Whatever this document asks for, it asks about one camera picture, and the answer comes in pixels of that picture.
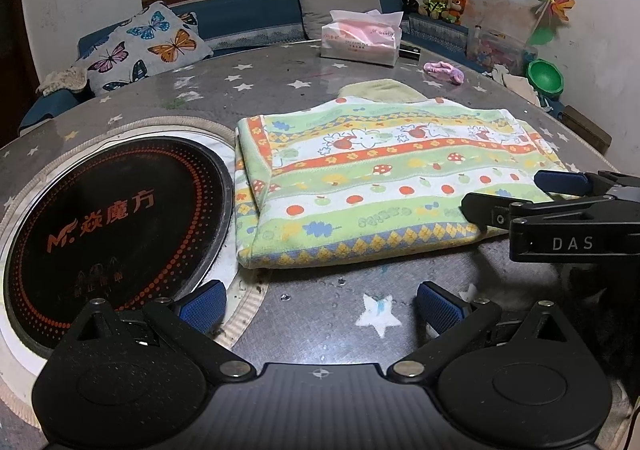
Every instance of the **pink butterfly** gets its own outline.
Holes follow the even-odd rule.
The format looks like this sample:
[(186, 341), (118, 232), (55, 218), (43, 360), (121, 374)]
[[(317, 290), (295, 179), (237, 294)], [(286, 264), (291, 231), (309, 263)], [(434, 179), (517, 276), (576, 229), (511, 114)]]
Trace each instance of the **pink butterfly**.
[(106, 73), (110, 69), (113, 68), (114, 64), (122, 62), (124, 59), (129, 56), (129, 52), (124, 51), (124, 40), (119, 43), (110, 54), (109, 50), (107, 50), (107, 57), (101, 58), (100, 60), (94, 62), (87, 69), (89, 71), (97, 71), (98, 73)]

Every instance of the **pack of tissues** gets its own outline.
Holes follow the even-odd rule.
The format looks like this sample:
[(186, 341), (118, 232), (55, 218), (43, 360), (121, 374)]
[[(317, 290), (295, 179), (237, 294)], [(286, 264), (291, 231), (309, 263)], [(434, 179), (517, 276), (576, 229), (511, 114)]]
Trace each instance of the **pack of tissues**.
[(322, 27), (321, 56), (394, 66), (398, 60), (402, 12), (381, 14), (332, 10)]

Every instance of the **blue gripper pad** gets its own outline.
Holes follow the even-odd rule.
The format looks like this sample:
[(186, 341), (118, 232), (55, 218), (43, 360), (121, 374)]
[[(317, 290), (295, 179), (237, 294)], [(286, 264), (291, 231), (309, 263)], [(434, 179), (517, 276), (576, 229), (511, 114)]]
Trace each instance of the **blue gripper pad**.
[(416, 299), (420, 316), (438, 334), (462, 321), (470, 311), (468, 303), (430, 281), (418, 286)]
[(567, 195), (588, 195), (593, 190), (589, 178), (581, 172), (539, 170), (533, 182), (543, 192)]
[(197, 331), (206, 333), (225, 316), (225, 285), (220, 281), (210, 281), (177, 300), (175, 305), (180, 319)]

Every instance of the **orange plush toy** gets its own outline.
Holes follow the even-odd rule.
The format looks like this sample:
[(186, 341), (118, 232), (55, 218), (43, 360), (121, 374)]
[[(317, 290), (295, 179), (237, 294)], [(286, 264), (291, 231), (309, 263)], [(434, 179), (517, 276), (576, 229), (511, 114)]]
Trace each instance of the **orange plush toy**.
[(460, 17), (465, 12), (466, 0), (449, 0), (447, 9), (441, 13), (441, 17), (453, 24), (460, 24)]

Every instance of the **black circular cooktop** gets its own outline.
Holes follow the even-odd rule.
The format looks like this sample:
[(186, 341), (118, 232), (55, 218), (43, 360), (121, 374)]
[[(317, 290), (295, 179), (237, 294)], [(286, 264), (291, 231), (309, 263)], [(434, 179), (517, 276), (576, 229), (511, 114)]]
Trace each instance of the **black circular cooktop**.
[(224, 163), (194, 141), (131, 140), (89, 157), (45, 192), (14, 239), (4, 273), (14, 330), (48, 356), (90, 299), (124, 310), (188, 293), (231, 214)]

